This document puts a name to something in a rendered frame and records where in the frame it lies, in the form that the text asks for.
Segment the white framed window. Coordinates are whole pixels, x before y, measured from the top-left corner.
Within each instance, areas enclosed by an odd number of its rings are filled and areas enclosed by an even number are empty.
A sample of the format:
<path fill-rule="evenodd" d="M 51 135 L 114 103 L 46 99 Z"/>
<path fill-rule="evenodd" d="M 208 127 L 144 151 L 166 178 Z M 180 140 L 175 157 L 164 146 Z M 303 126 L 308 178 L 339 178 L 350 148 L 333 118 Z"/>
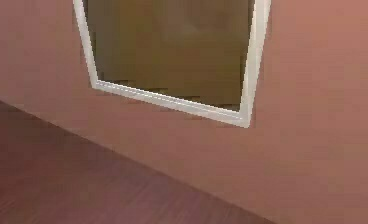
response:
<path fill-rule="evenodd" d="M 272 0 L 72 0 L 93 89 L 247 128 Z"/>

